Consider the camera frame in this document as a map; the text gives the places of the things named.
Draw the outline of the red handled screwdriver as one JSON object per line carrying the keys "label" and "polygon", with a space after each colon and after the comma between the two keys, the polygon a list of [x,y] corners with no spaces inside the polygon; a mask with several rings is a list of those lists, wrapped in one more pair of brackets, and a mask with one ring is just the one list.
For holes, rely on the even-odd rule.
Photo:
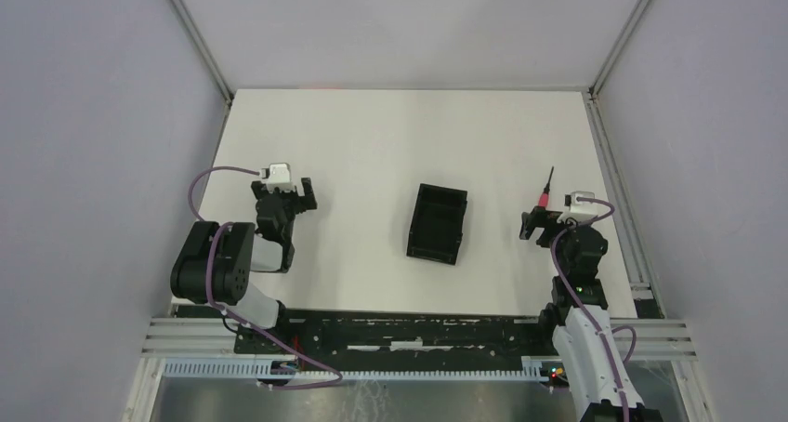
{"label": "red handled screwdriver", "polygon": [[550,192],[551,192],[551,181],[552,181],[552,177],[553,177],[553,174],[554,174],[554,170],[555,170],[555,167],[552,166],[551,169],[550,169],[547,181],[545,183],[545,186],[543,187],[542,193],[540,194],[538,202],[537,202],[537,205],[542,207],[542,208],[548,208],[548,205],[549,205],[549,198],[550,198]]}

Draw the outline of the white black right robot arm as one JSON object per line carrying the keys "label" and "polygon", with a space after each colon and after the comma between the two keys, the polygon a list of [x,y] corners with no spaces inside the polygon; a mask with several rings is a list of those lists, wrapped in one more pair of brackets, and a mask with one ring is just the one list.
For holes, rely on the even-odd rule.
{"label": "white black right robot arm", "polygon": [[634,350],[622,355],[598,278],[608,241],[591,225],[537,205],[521,216],[519,238],[550,250],[557,275],[552,300],[539,314],[536,340],[549,355],[559,355],[579,421],[662,421],[660,411],[647,407],[625,370]]}

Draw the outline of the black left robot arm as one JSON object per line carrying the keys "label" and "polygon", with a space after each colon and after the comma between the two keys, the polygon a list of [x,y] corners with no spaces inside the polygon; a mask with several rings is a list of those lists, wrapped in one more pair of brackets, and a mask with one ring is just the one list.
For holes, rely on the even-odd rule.
{"label": "black left robot arm", "polygon": [[282,254],[274,272],[290,270],[296,216],[318,208],[311,179],[302,178],[301,186],[270,190],[264,180],[254,181],[256,221],[231,223],[225,230],[215,221],[195,222],[170,276],[174,297],[212,306],[243,326],[258,327],[256,342],[274,355],[290,347],[292,330],[280,322],[283,303],[250,282],[254,245],[256,239],[278,245]]}

